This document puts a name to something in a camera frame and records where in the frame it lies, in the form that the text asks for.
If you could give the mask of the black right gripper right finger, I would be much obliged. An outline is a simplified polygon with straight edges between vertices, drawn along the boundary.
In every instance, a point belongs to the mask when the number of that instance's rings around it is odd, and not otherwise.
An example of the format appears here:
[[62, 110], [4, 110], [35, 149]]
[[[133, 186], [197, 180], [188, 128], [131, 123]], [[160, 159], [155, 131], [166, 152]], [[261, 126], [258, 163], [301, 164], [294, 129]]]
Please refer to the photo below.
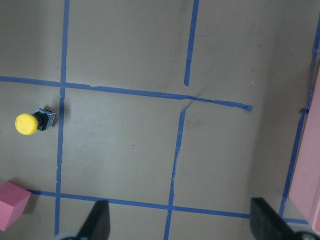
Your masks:
[[261, 197], [250, 200], [250, 230], [255, 240], [296, 240], [295, 232]]

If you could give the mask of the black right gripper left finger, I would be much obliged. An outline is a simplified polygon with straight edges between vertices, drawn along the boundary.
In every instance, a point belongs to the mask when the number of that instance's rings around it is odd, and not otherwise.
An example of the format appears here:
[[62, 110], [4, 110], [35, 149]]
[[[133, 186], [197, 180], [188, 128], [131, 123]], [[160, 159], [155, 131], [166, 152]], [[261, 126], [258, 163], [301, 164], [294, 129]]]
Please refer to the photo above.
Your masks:
[[109, 202], [96, 201], [80, 228], [78, 240], [108, 240], [111, 231]]

